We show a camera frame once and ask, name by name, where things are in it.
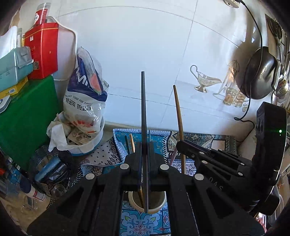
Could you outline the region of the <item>brown wooden chopstick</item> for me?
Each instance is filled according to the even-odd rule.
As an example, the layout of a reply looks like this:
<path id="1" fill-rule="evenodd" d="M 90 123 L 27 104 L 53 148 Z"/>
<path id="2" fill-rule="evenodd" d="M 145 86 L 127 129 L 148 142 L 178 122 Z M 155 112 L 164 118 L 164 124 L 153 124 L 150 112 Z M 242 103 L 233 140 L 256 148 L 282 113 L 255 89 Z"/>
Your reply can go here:
<path id="1" fill-rule="evenodd" d="M 176 110 L 177 110 L 179 140 L 183 141 L 184 140 L 183 124 L 182 124 L 181 110 L 180 110 L 180 104 L 179 104 L 176 85 L 173 85 L 173 93 L 175 96 L 175 106 L 176 106 Z M 181 172 L 183 174 L 186 174 L 186 157 L 184 154 L 180 154 L 180 160 L 181 160 Z"/>

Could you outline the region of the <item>red white cup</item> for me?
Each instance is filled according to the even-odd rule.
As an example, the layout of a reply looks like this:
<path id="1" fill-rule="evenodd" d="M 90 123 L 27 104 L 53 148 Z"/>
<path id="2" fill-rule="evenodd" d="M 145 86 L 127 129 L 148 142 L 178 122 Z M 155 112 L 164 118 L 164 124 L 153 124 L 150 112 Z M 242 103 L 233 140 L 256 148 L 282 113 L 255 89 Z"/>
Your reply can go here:
<path id="1" fill-rule="evenodd" d="M 34 26 L 45 23 L 50 7 L 51 3 L 42 3 L 37 7 L 34 17 Z"/>

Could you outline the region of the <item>red tin box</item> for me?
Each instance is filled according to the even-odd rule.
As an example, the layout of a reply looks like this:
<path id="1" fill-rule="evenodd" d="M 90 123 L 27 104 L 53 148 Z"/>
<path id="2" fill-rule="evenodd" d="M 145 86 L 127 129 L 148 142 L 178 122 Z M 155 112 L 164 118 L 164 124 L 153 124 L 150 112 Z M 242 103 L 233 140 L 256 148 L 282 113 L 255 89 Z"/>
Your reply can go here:
<path id="1" fill-rule="evenodd" d="M 25 33 L 24 44 L 30 47 L 33 71 L 28 79 L 43 79 L 58 71 L 58 23 L 44 23 Z"/>

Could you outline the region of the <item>green metal box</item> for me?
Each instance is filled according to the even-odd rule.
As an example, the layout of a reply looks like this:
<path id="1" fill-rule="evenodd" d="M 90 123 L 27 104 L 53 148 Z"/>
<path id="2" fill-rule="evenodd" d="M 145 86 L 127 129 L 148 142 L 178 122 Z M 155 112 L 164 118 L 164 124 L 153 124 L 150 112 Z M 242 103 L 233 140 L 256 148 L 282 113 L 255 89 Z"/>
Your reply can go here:
<path id="1" fill-rule="evenodd" d="M 48 125 L 60 112 L 53 77 L 30 80 L 1 113 L 1 150 L 28 170 L 34 152 L 48 142 Z"/>

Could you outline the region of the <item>teal tissue box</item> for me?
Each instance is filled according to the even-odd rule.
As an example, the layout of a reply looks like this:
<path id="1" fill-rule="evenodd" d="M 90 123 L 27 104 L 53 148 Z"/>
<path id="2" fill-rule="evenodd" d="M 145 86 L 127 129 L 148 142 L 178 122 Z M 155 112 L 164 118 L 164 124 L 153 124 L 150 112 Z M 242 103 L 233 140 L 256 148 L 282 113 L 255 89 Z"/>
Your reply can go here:
<path id="1" fill-rule="evenodd" d="M 10 88 L 33 72 L 33 58 L 29 46 L 15 48 L 1 58 L 1 91 Z"/>

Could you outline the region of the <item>dark green chopstick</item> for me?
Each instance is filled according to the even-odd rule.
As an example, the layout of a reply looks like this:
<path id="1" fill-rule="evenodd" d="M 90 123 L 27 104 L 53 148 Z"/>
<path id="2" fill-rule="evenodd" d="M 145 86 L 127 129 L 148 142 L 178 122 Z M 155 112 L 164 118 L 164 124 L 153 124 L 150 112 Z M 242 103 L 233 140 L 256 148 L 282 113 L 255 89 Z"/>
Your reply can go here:
<path id="1" fill-rule="evenodd" d="M 145 72 L 141 72 L 141 109 L 142 109 L 142 192 L 144 196 L 144 212 L 148 213 L 149 193 L 148 193 L 148 139 L 146 126 L 146 91 Z"/>

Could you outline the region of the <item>hanging slotted metal ladle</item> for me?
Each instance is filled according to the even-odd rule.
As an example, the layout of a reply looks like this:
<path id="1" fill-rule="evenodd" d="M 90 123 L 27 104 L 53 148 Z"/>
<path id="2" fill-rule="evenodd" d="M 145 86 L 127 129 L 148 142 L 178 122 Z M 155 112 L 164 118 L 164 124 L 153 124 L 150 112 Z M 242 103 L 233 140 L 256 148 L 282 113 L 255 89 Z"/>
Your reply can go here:
<path id="1" fill-rule="evenodd" d="M 283 78 L 282 80 L 279 80 L 277 88 L 274 90 L 274 95 L 277 98 L 282 99 L 285 97 L 288 91 L 289 91 L 289 80 Z"/>

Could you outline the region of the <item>patchwork patterned table cloth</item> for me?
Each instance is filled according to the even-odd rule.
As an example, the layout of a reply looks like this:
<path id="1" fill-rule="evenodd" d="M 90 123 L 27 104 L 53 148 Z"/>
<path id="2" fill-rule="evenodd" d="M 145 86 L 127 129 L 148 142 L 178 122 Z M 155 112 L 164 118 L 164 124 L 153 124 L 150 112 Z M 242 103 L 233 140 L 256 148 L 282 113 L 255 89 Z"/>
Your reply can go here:
<path id="1" fill-rule="evenodd" d="M 156 153 L 153 132 L 139 131 L 136 151 L 110 173 L 90 172 L 76 186 L 82 196 L 65 235 L 152 235 L 167 207 L 171 235 L 245 235 L 247 215 L 205 174 L 181 174 Z"/>

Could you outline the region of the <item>black hanging wok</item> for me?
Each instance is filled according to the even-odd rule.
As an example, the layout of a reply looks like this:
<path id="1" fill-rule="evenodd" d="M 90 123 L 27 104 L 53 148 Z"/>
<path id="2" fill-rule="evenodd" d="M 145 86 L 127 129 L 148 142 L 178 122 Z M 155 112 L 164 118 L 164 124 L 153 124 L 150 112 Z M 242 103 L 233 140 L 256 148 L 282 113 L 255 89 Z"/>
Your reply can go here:
<path id="1" fill-rule="evenodd" d="M 268 47 L 259 48 L 249 60 L 240 90 L 248 98 L 260 100 L 274 90 L 274 72 L 278 65 Z"/>

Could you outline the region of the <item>white blue plastic bag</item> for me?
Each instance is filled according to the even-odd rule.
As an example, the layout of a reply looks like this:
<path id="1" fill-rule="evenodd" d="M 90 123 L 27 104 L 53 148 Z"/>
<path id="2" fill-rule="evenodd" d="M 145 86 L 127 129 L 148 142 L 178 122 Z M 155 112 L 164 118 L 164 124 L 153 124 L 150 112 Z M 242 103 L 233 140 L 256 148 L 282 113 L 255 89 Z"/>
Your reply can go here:
<path id="1" fill-rule="evenodd" d="M 78 48 L 63 98 L 64 116 L 85 133 L 100 132 L 108 89 L 101 64 L 86 49 Z"/>

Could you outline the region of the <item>yellow wooden chopstick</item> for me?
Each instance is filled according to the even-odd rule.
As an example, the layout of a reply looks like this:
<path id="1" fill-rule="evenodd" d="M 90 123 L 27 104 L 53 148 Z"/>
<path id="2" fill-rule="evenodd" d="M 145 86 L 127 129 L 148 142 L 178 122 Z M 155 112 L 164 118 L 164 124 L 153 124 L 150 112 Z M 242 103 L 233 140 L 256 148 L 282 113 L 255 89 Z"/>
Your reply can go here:
<path id="1" fill-rule="evenodd" d="M 135 143 L 134 143 L 133 135 L 129 134 L 129 138 L 130 138 L 130 143 L 131 143 L 131 149 L 132 149 L 132 152 L 134 153 L 135 152 Z"/>

